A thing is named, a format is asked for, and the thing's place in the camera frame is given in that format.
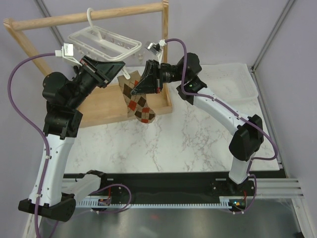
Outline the argyle sock beige orange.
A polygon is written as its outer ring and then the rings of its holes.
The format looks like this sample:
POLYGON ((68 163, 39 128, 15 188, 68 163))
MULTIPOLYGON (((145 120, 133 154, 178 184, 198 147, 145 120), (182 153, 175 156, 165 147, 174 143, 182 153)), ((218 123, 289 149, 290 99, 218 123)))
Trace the argyle sock beige orange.
POLYGON ((142 123, 152 123, 156 114, 147 103, 147 95, 131 94, 132 89, 139 83, 140 79, 141 76, 136 70, 130 73, 130 79, 126 79, 124 76, 119 76, 118 84, 127 105, 127 117, 135 117, 142 123))

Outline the white plastic clip hanger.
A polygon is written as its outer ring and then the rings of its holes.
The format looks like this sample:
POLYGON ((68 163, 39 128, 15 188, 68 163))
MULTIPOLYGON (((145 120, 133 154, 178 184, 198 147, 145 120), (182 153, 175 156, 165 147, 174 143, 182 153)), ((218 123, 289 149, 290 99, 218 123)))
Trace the white plastic clip hanger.
POLYGON ((142 47, 140 41, 107 31, 93 24, 91 13, 86 11, 89 27, 68 36, 78 52, 98 61, 124 61, 142 47))

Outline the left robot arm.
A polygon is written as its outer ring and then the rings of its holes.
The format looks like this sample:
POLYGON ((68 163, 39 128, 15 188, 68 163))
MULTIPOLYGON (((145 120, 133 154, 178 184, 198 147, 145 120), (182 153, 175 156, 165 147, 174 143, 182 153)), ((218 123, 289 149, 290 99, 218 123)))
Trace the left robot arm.
POLYGON ((72 80, 60 72, 47 75, 42 96, 47 101, 44 128, 44 150, 36 182, 29 197, 21 200, 20 211, 56 221, 67 222, 75 206, 93 192, 104 195, 108 191, 106 174, 90 170, 66 189, 62 180, 70 150, 82 120, 79 106, 96 88, 106 88, 122 70, 122 61, 97 61, 87 56, 72 80))

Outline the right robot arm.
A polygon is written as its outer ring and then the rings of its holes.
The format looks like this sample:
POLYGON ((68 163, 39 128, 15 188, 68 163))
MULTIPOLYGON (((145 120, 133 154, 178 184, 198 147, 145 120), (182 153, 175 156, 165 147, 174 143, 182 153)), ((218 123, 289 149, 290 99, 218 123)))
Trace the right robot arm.
POLYGON ((251 159, 264 141, 263 121, 258 115, 240 115, 198 77, 202 67, 194 53, 187 53, 176 65, 148 60, 141 80, 132 95, 159 93, 165 83, 180 81, 176 88, 179 96, 189 104, 205 111, 221 123, 233 136, 229 151, 233 156, 226 189, 231 195, 240 194, 247 180, 251 159))

